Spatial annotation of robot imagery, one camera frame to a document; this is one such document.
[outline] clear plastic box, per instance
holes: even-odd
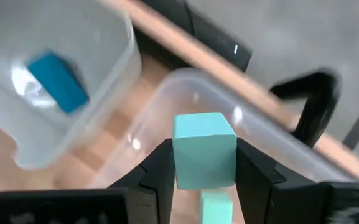
[[[211,111],[223,113],[238,137],[311,180],[355,181],[206,73],[182,68],[161,83],[90,187],[111,185],[164,139],[171,138],[175,115]],[[236,188],[229,190],[234,203],[233,223],[244,223]],[[200,191],[178,190],[175,186],[171,223],[198,223],[199,198]]]
[[[25,64],[48,50],[69,63],[90,97],[74,114],[41,91],[38,106],[21,93],[39,90]],[[123,12],[89,0],[0,0],[0,129],[15,140],[21,168],[43,168],[90,141],[140,72],[133,27]]]

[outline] black handle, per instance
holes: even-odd
[[[292,135],[313,147],[327,127],[341,95],[341,79],[330,69],[320,68],[301,77],[279,83],[271,92],[282,100],[307,98]]]

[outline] light green cube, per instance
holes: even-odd
[[[172,146],[178,189],[235,184],[236,134],[221,113],[176,116]]]
[[[201,224],[231,224],[233,202],[226,191],[202,191],[200,197]]]

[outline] teal block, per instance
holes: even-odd
[[[231,224],[233,202],[226,191],[202,191],[200,197],[201,224]]]
[[[35,58],[27,68],[67,114],[89,101],[72,69],[55,53],[47,52]]]
[[[221,113],[176,116],[172,146],[178,189],[235,184],[236,134]]]

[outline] wooden floor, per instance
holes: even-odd
[[[168,72],[158,61],[142,55],[140,79],[111,115],[96,141],[64,155],[47,169],[30,172],[16,166],[12,160],[15,142],[0,131],[0,190],[87,187]]]

